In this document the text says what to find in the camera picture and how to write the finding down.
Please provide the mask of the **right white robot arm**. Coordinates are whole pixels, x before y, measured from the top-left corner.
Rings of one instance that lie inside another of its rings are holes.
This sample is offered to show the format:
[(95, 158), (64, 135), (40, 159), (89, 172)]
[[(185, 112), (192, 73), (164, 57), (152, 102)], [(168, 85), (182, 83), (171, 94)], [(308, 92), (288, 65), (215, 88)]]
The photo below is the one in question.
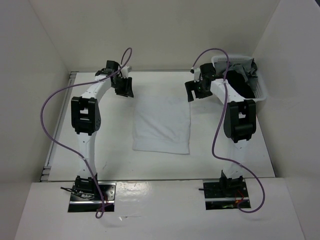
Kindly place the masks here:
[(242, 189), (244, 150), (257, 130), (256, 102), (251, 87), (242, 74), (235, 70), (216, 71), (218, 64), (205, 63), (192, 67), (193, 80), (184, 85), (189, 102), (215, 95), (223, 103), (217, 129), (223, 130), (231, 142), (231, 156), (222, 157), (213, 153), (216, 159), (230, 164), (229, 170), (222, 170), (219, 192), (229, 197)]

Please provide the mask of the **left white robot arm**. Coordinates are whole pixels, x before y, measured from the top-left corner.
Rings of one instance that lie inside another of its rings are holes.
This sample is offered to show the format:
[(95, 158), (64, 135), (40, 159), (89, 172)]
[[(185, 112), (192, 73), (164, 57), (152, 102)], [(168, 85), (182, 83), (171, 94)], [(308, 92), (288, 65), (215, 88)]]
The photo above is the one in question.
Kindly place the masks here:
[(128, 65), (120, 66), (118, 62), (108, 60), (106, 67), (95, 73), (94, 83), (81, 96), (71, 99), (71, 125), (77, 136), (80, 157), (84, 160), (74, 189), (88, 200), (102, 195), (95, 166), (95, 140), (102, 125), (99, 102), (111, 88), (119, 96), (134, 97), (131, 70)]

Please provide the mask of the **white skirt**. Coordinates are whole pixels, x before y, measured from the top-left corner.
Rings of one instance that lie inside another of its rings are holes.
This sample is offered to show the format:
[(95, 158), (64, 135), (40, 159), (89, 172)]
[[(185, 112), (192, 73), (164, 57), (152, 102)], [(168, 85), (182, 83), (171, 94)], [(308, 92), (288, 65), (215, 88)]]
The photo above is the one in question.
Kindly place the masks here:
[(191, 107), (183, 98), (137, 98), (132, 130), (134, 151), (188, 155), (190, 134)]

